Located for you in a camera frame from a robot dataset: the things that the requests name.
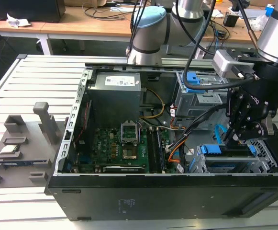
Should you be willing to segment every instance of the cable on desk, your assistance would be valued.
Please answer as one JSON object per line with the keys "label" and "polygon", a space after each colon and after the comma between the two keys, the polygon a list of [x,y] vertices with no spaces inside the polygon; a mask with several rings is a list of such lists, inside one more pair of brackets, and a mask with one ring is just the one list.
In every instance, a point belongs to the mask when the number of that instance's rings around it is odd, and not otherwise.
{"label": "cable on desk", "polygon": [[16,53],[17,55],[19,54],[1,34],[0,37],[6,42],[6,44],[13,50],[14,53]]}
{"label": "cable on desk", "polygon": [[[128,18],[125,17],[125,15],[126,15],[126,14],[129,14],[129,13],[131,13],[131,12],[122,12],[122,11],[119,10],[118,8],[116,8],[116,9],[117,9],[119,12],[121,12],[121,13],[119,13],[119,14],[110,15],[110,16],[105,16],[105,17],[94,16],[95,13],[104,13],[104,12],[106,12],[106,11],[109,11],[110,9],[105,10],[105,11],[98,11],[95,7],[88,7],[88,8],[86,8],[86,9],[84,9],[84,5],[85,5],[86,3],[87,3],[87,2],[84,2],[84,3],[82,4],[81,7],[82,7],[82,10],[83,10],[84,14],[85,14],[86,16],[90,17],[90,18],[94,18],[94,19],[101,20],[101,21],[109,21],[109,22],[111,22],[111,21],[125,20],[125,19],[128,20],[128,21],[130,21]],[[94,9],[94,13],[93,13],[93,14],[89,14],[89,13],[88,13],[88,10],[91,10],[91,9]]]}

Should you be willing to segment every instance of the desk leg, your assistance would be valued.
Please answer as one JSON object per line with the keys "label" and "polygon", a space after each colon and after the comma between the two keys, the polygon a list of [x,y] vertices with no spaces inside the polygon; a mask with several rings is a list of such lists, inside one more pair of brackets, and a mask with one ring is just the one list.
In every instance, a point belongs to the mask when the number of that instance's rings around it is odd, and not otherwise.
{"label": "desk leg", "polygon": [[40,35],[38,35],[38,38],[40,39],[44,55],[53,55],[51,42],[50,42],[47,34],[40,34]]}
{"label": "desk leg", "polygon": [[79,40],[79,48],[81,51],[85,51],[85,41]]}

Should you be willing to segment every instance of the white paper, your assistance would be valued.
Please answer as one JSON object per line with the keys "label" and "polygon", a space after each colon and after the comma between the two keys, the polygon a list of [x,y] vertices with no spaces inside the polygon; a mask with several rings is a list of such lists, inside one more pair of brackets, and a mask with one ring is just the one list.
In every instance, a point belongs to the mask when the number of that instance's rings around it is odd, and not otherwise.
{"label": "white paper", "polygon": [[27,19],[16,19],[11,17],[9,14],[7,14],[7,22],[9,25],[15,27],[15,28],[19,28],[19,26],[28,26],[31,25]]}
{"label": "white paper", "polygon": [[224,15],[217,9],[214,9],[212,12],[212,17],[222,18]]}
{"label": "white paper", "polygon": [[111,12],[132,12],[133,7],[111,7]]}

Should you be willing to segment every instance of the black cable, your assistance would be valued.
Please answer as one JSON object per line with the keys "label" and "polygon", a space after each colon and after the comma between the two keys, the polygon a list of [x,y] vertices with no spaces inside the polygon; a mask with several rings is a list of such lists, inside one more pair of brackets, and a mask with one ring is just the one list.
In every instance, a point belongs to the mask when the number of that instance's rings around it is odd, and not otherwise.
{"label": "black cable", "polygon": [[170,147],[170,149],[174,149],[180,142],[184,141],[185,139],[188,138],[189,134],[198,127],[199,124],[203,123],[204,121],[208,120],[212,114],[215,112],[219,111],[220,109],[226,108],[226,104],[219,104],[216,105],[206,112],[202,113],[198,117],[196,117],[190,124],[189,126],[182,132],[181,138],[176,140],[176,142]]}
{"label": "black cable", "polygon": [[135,13],[135,8],[137,7],[139,0],[137,0],[133,6],[133,13],[131,15],[131,19],[130,19],[130,30],[133,31],[133,17],[134,17],[134,13]]}
{"label": "black cable", "polygon": [[160,126],[162,126],[161,121],[160,121],[157,117],[155,117],[154,119],[158,122],[158,124],[159,124]]}
{"label": "black cable", "polygon": [[143,8],[142,8],[142,12],[141,12],[141,15],[140,15],[139,19],[138,19],[138,15],[137,15],[136,20],[135,20],[135,22],[134,22],[134,23],[135,23],[135,25],[134,25],[134,31],[133,31],[133,33],[132,33],[132,37],[130,38],[130,48],[131,48],[132,45],[133,45],[133,40],[134,40],[135,34],[136,34],[136,32],[137,32],[137,29],[138,29],[138,25],[139,25],[139,23],[140,23],[140,20],[141,20],[141,18],[142,18],[142,16],[143,16],[143,13],[144,13],[146,4],[147,4],[147,0],[145,0],[145,2],[144,2]]}
{"label": "black cable", "polygon": [[217,23],[217,22],[215,22],[215,21],[213,21],[213,20],[211,20],[210,22],[219,25],[221,28],[223,28],[224,30],[227,31],[227,34],[228,34],[227,37],[221,38],[221,37],[217,36],[220,40],[225,41],[225,40],[227,40],[227,39],[230,37],[230,32],[229,32],[229,30],[228,30],[225,26],[223,26],[223,25],[221,25],[221,24],[219,24],[219,23]]}
{"label": "black cable", "polygon": [[252,30],[252,27],[251,27],[250,24],[249,24],[249,20],[248,20],[247,15],[246,15],[246,13],[245,13],[243,7],[242,7],[241,0],[237,0],[237,3],[238,3],[238,7],[240,8],[240,12],[241,12],[241,14],[242,14],[242,16],[243,16],[245,25],[246,25],[246,27],[247,27],[249,37],[250,37],[250,39],[252,40],[252,42],[253,42],[255,48],[258,49],[258,46],[257,46],[257,40],[258,40],[258,39],[257,39],[257,36],[256,36],[255,32]]}
{"label": "black cable", "polygon": [[99,19],[99,20],[106,20],[106,21],[111,21],[111,19],[113,19],[112,21],[120,20],[122,18],[120,18],[119,16],[130,13],[130,12],[125,12],[125,13],[119,13],[116,15],[110,15],[110,16],[105,16],[105,17],[97,17],[97,16],[94,16],[94,14],[97,11],[95,11],[93,14],[88,13],[88,10],[90,10],[90,9],[93,9],[93,7],[89,7],[89,8],[85,9],[85,11],[84,11],[85,15],[87,15],[88,17],[91,17],[91,18],[95,18],[95,19]]}
{"label": "black cable", "polygon": [[187,72],[188,72],[189,66],[190,66],[192,60],[194,59],[196,50],[198,48],[198,44],[201,42],[201,40],[203,38],[203,35],[206,32],[206,30],[207,30],[208,24],[209,24],[211,16],[212,16],[212,12],[213,12],[214,7],[215,7],[215,3],[216,3],[216,0],[213,0],[213,2],[211,4],[210,12],[209,12],[207,20],[206,20],[206,25],[204,26],[204,29],[203,29],[203,33],[199,37],[196,45],[194,46],[193,52],[190,55],[190,57],[189,57],[189,59],[188,59],[188,61],[186,63],[186,66],[184,68],[184,71],[183,71],[183,83],[185,84],[185,86],[188,89],[191,89],[191,90],[220,90],[220,89],[227,89],[227,88],[233,88],[233,87],[241,86],[241,85],[244,85],[244,84],[248,84],[248,83],[253,82],[255,80],[255,78],[253,76],[251,76],[251,77],[249,77],[249,78],[247,78],[245,80],[240,80],[240,81],[236,81],[236,82],[230,82],[230,83],[227,83],[227,84],[192,85],[192,84],[190,84],[188,82],[188,80],[187,80]]}
{"label": "black cable", "polygon": [[7,40],[0,34],[0,37],[6,42],[6,44],[15,52],[17,55],[19,54],[10,44],[7,42]]}
{"label": "black cable", "polygon": [[[176,8],[176,16],[177,16],[177,19],[178,19],[178,21],[179,21],[179,24],[180,24],[181,28],[183,29],[183,31],[186,33],[186,35],[189,37],[189,39],[190,39],[194,44],[196,44],[195,39],[194,39],[194,38],[191,36],[191,34],[187,31],[185,25],[183,24],[183,22],[182,22],[182,20],[181,20],[181,17],[180,17],[180,15],[179,15],[179,11],[178,11],[178,1],[179,1],[179,0],[176,0],[175,8]],[[207,53],[207,54],[215,55],[215,53],[210,52],[209,50],[207,50],[207,49],[205,49],[204,47],[202,47],[200,44],[198,44],[198,47],[199,47],[202,51],[204,51],[205,53]]]}
{"label": "black cable", "polygon": [[242,7],[242,4],[241,4],[240,0],[237,0],[237,3],[238,3],[238,7],[240,8],[240,12],[241,12],[241,14],[242,14],[242,16],[243,16],[243,19],[244,19],[245,25],[246,25],[246,27],[247,27],[247,30],[251,30],[252,28],[251,28],[251,26],[250,26],[250,24],[249,24],[249,20],[248,20],[248,18],[247,18],[247,15],[246,15],[246,13],[245,13],[245,10],[244,10],[243,7]]}

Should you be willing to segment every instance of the yellow wire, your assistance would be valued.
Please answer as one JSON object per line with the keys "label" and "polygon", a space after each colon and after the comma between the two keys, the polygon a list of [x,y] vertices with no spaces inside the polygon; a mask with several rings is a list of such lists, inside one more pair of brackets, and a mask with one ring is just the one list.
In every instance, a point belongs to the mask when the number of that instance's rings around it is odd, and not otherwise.
{"label": "yellow wire", "polygon": [[156,117],[161,116],[163,114],[164,108],[165,108],[165,104],[164,104],[163,100],[161,99],[161,97],[155,91],[153,91],[151,89],[146,89],[146,90],[152,92],[153,94],[156,95],[157,98],[159,98],[159,100],[161,101],[161,104],[162,104],[162,109],[161,109],[161,112],[156,114],[156,115],[153,115],[153,116],[140,116],[139,118],[147,118],[147,119],[149,119],[149,118],[156,118]]}

